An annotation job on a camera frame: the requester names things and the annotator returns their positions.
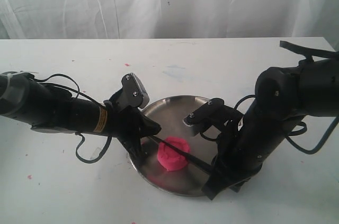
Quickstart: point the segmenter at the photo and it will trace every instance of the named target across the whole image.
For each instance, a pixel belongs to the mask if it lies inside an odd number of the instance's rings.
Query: metal bowl
[[[159,123],[162,127],[157,135],[162,139],[175,136],[186,139],[191,148],[191,154],[211,163],[217,154],[215,142],[207,141],[199,135],[192,137],[190,128],[183,123],[183,119],[194,110],[208,101],[206,98],[197,96],[174,96],[159,100],[143,110],[150,119]],[[216,137],[218,131],[211,128],[209,137]],[[158,144],[150,138],[141,140],[143,151],[148,153],[145,163],[134,168],[138,173],[153,186],[168,193],[181,196],[202,196],[201,188],[208,179],[208,175],[188,164],[179,171],[167,171],[157,160]]]

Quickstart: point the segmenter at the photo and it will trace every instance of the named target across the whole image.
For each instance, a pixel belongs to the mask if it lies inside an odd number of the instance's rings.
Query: white tabletop
[[[296,66],[302,57],[279,40],[331,50],[323,38],[176,40],[1,40],[0,71],[36,71],[73,77],[98,101],[134,72],[150,102],[173,95],[220,97],[233,106],[254,93],[258,75],[271,66]],[[64,79],[53,82],[67,84]],[[245,112],[250,101],[240,110]],[[331,118],[307,118],[309,131],[296,139],[312,148]],[[115,140],[93,165],[75,157],[80,138],[49,135],[0,117],[0,223],[338,223],[339,130],[314,156],[284,141],[239,193],[213,201],[160,191],[132,168]],[[87,136],[90,158],[105,138]]]

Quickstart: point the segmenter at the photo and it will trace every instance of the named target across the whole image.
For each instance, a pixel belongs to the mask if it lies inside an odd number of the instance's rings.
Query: pink object
[[[165,141],[172,146],[184,151],[186,153],[190,152],[190,146],[187,141],[183,138],[177,137],[168,137]],[[167,169],[167,171],[176,171],[184,168],[188,162],[186,158],[176,151],[166,146],[164,143],[160,143],[158,147],[157,158],[159,163]]]

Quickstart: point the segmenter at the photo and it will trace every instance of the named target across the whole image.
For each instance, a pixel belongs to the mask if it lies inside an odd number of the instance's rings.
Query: white curtain
[[[339,0],[0,0],[0,38],[324,36]]]

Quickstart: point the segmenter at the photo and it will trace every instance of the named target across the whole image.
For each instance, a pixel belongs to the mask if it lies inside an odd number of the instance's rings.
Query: sticker
[[[239,123],[238,123],[238,131],[240,131],[240,129],[241,129],[241,128],[243,127],[243,125],[244,125],[243,118],[244,118],[244,117],[242,117],[242,118],[240,119]]]
[[[102,132],[107,122],[107,116],[108,116],[107,110],[103,109],[102,107],[99,107],[99,109],[100,109],[99,120],[97,122],[95,129],[93,130],[93,132],[95,133]]]

